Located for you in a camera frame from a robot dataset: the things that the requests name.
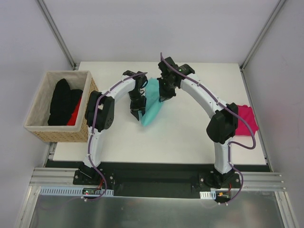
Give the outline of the teal t-shirt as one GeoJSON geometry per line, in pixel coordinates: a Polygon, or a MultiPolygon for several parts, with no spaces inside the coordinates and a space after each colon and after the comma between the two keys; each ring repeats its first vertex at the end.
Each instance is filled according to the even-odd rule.
{"type": "Polygon", "coordinates": [[[145,87],[146,109],[140,121],[142,126],[148,126],[157,117],[162,108],[163,103],[160,103],[159,82],[156,78],[150,78],[145,87]]]}

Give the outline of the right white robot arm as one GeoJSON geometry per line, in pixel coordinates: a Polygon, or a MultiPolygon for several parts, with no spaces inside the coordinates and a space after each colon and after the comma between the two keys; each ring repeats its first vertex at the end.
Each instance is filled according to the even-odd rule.
{"type": "Polygon", "coordinates": [[[176,96],[175,89],[188,93],[207,113],[210,122],[206,128],[208,137],[214,142],[215,162],[211,174],[204,178],[205,185],[220,189],[228,185],[234,171],[230,166],[228,143],[233,139],[238,126],[238,107],[235,103],[224,104],[203,85],[195,70],[188,64],[179,66],[171,57],[161,58],[159,81],[159,101],[164,102],[176,96]]]}

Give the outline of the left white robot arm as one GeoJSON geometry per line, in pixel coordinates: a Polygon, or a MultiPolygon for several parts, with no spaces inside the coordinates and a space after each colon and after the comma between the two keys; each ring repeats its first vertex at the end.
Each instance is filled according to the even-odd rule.
{"type": "Polygon", "coordinates": [[[79,170],[85,181],[95,185],[100,181],[100,172],[97,167],[101,163],[101,148],[106,130],[114,122],[115,103],[128,94],[131,100],[130,112],[140,120],[146,111],[147,98],[144,88],[148,83],[146,72],[132,72],[127,70],[121,79],[106,91],[93,91],[90,94],[85,111],[88,126],[87,154],[79,170]]]}

